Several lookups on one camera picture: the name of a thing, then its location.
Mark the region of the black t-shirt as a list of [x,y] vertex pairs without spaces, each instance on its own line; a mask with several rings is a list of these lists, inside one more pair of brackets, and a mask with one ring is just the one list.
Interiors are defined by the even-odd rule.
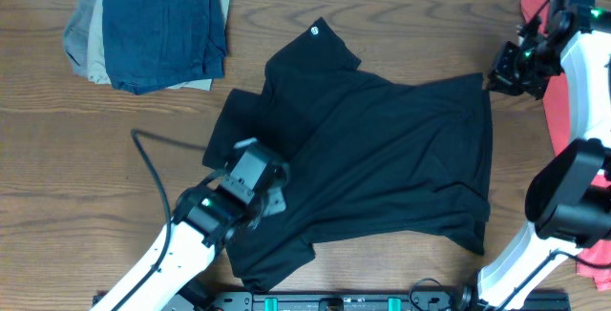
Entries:
[[267,61],[260,93],[226,99],[203,164],[219,169],[256,138],[290,172],[285,210],[227,247],[251,292],[312,261],[321,242],[413,231],[484,251],[493,127],[482,75],[409,86],[359,65],[318,19]]

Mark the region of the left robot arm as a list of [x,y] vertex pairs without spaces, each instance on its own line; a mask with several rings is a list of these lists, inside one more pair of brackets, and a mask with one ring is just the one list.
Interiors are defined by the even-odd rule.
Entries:
[[285,210],[288,180],[285,163],[241,161],[185,190],[151,247],[92,309],[163,309],[230,240]]

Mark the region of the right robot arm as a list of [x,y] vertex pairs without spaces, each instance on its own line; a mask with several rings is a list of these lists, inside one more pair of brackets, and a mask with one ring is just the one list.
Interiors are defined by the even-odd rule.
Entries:
[[610,13],[590,1],[556,1],[547,33],[532,18],[495,59],[489,87],[544,96],[565,74],[570,142],[532,181],[527,221],[504,251],[463,291],[460,310],[520,310],[536,287],[567,259],[610,237],[610,190],[595,187],[610,174]]

